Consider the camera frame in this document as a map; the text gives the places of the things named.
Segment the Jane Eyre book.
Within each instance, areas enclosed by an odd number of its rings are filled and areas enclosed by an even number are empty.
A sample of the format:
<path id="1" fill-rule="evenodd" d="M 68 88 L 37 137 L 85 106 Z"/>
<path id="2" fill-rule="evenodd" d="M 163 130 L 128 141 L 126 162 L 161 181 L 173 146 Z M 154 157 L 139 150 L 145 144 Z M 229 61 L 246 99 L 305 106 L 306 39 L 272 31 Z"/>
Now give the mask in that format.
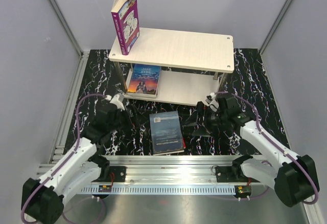
<path id="1" fill-rule="evenodd" d="M 156 98 L 161 67 L 135 64 L 128 84 L 127 94 L 133 97 Z"/>

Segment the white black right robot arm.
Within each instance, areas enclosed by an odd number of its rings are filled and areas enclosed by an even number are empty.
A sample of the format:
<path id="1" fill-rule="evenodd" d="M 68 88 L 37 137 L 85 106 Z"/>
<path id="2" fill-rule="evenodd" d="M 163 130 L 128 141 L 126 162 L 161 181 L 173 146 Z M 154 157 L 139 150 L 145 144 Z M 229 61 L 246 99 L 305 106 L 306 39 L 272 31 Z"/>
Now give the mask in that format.
<path id="1" fill-rule="evenodd" d="M 313 205 L 320 191 L 314 160 L 285 147 L 260 125 L 255 109 L 243 112 L 233 96 L 219 97 L 216 104 L 198 102 L 193 114 L 183 123 L 198 126 L 195 136 L 212 137 L 216 130 L 233 131 L 254 146 L 268 161 L 262 163 L 251 155 L 233 160 L 229 174 L 242 182 L 251 178 L 273 189 L 288 207 L 302 202 Z"/>

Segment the dark blue book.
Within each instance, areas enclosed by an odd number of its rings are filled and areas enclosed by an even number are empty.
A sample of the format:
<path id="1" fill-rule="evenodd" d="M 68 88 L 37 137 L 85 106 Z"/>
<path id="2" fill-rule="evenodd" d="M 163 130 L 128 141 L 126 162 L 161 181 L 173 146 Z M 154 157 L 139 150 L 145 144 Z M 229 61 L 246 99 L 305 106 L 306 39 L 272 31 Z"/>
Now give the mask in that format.
<path id="1" fill-rule="evenodd" d="M 152 155 L 184 152 L 182 133 L 177 111 L 149 115 Z"/>

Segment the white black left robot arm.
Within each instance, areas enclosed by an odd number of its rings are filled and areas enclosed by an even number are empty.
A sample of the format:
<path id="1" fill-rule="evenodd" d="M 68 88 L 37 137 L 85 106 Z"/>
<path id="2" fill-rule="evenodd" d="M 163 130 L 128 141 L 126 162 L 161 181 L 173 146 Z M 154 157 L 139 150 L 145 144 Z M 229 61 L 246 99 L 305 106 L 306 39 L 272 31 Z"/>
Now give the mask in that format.
<path id="1" fill-rule="evenodd" d="M 92 122 L 69 151 L 38 179 L 29 178 L 22 187 L 21 221 L 25 216 L 34 223 L 55 223 L 64 206 L 92 181 L 114 180 L 110 162 L 105 157 L 108 136 L 115 131 L 130 133 L 146 123 L 134 104 L 110 102 L 97 111 Z"/>

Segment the purple puzzle book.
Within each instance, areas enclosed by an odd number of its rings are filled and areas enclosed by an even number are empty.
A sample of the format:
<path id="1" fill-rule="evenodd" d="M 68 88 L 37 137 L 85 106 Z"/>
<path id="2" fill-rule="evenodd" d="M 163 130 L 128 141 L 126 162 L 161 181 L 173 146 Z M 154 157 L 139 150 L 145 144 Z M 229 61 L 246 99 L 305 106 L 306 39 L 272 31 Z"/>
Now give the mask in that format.
<path id="1" fill-rule="evenodd" d="M 111 15 L 121 52 L 128 55 L 140 35 L 137 0 L 114 0 Z"/>

